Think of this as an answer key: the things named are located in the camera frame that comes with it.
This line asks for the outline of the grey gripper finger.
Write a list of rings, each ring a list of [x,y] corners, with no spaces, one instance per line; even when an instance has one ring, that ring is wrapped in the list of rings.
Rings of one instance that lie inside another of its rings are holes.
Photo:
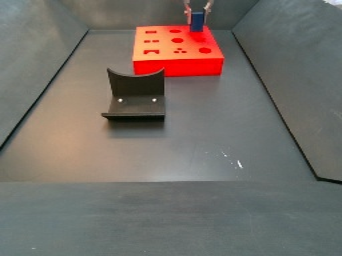
[[[190,6],[189,6],[189,0],[182,0],[182,5],[184,5],[184,15],[186,17],[186,24],[189,25],[190,24],[190,13],[192,13],[192,10],[190,10]]]
[[[204,9],[204,16],[205,17],[206,17],[206,15],[210,12],[212,5],[213,5],[213,0],[206,0],[206,3],[204,5],[204,7],[202,7],[202,9]]]

